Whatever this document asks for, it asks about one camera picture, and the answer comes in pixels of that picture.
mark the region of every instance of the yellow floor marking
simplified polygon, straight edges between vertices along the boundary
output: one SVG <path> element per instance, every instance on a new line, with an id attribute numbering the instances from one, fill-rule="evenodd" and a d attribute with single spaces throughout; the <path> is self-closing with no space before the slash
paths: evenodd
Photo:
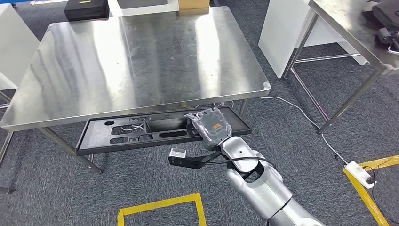
<path id="1" fill-rule="evenodd" d="M 396 164 L 399 164 L 399 155 L 394 155 L 391 157 L 386 157 L 386 158 L 377 159 L 377 160 L 373 160 L 373 161 L 367 161 L 367 162 L 359 164 L 359 166 L 369 166 L 375 170 L 375 169 L 379 169 L 379 168 L 383 168 L 383 167 L 387 167 L 387 166 L 393 166 Z"/>
<path id="2" fill-rule="evenodd" d="M 370 211 L 371 215 L 373 215 L 374 219 L 377 221 L 379 226 L 389 226 L 388 222 L 378 209 L 377 205 L 374 203 L 373 199 L 371 199 L 370 195 L 365 190 L 364 186 L 354 178 L 345 168 L 343 168 L 343 172 L 346 174 L 348 179 L 351 181 L 353 187 L 359 193 L 362 198 L 364 204 L 367 209 Z"/>
<path id="3" fill-rule="evenodd" d="M 124 216 L 126 216 L 126 215 L 149 211 L 149 210 L 154 210 L 154 209 L 167 207 L 167 206 L 180 204 L 180 203 L 185 203 L 185 202 L 192 202 L 192 201 L 195 202 L 195 208 L 197 209 L 199 226 L 206 226 L 207 223 L 205 220 L 204 207 L 202 206 L 202 200 L 201 200 L 201 196 L 199 193 L 189 194 L 189 195 L 180 196 L 180 197 L 171 198 L 171 199 L 164 199 L 161 201 L 150 202 L 150 203 L 141 204 L 141 205 L 132 206 L 132 207 L 121 208 L 121 209 L 119 209 L 118 215 L 117 215 L 117 226 L 125 225 Z"/>
<path id="4" fill-rule="evenodd" d="M 399 164 L 399 155 L 394 155 L 391 157 L 367 161 L 364 163 L 360 163 L 359 166 L 362 166 L 362 167 L 369 166 L 375 170 L 375 169 L 380 169 L 380 168 L 387 167 L 387 166 L 393 166 L 396 164 Z M 371 215 L 373 215 L 373 217 L 377 221 L 378 225 L 379 226 L 389 226 L 387 220 L 384 218 L 381 211 L 378 209 L 377 205 L 375 204 L 373 199 L 370 197 L 370 195 L 367 193 L 367 191 L 365 190 L 363 185 L 359 181 L 357 181 L 357 179 L 355 179 L 345 168 L 343 168 L 343 172 L 346 174 L 348 179 L 351 181 L 353 187 L 356 189 L 356 191 L 362 198 L 364 204 L 370 211 Z"/>

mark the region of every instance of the reflective steel surface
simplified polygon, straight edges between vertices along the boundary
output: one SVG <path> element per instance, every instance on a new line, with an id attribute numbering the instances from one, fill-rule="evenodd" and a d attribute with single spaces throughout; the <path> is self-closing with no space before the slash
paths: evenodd
<path id="1" fill-rule="evenodd" d="M 367 0 L 310 0 L 309 5 L 371 65 L 379 70 L 396 70 L 399 56 L 388 53 L 387 46 L 375 37 L 380 26 L 361 14 L 366 3 Z"/>
<path id="2" fill-rule="evenodd" d="M 258 97 L 270 84 L 227 7 L 57 23 L 48 28 L 0 126 Z"/>

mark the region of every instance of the black case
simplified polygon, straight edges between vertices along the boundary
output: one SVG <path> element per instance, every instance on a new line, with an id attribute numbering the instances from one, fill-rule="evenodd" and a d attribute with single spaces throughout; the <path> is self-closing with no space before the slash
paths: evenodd
<path id="1" fill-rule="evenodd" d="M 64 13 L 68 21 L 108 18 L 108 0 L 69 0 Z"/>

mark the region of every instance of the black plastic panel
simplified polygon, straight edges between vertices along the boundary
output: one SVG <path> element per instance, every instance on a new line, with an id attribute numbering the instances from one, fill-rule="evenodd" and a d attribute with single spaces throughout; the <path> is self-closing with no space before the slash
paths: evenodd
<path id="1" fill-rule="evenodd" d="M 76 155 L 200 141 L 202 137 L 185 115 L 205 109 L 180 109 L 89 119 L 76 147 Z M 230 107 L 222 106 L 219 109 L 231 124 L 233 136 L 252 132 L 251 128 Z"/>

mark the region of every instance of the white plug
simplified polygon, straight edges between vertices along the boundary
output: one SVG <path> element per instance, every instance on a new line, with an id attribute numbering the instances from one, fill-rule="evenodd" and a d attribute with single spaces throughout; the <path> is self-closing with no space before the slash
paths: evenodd
<path id="1" fill-rule="evenodd" d="M 366 170 L 359 166 L 354 161 L 351 161 L 348 165 L 345 166 L 345 169 L 356 178 L 365 188 L 370 189 L 374 187 L 376 181 L 374 183 L 367 183 L 367 180 L 371 178 L 370 174 L 366 172 Z"/>

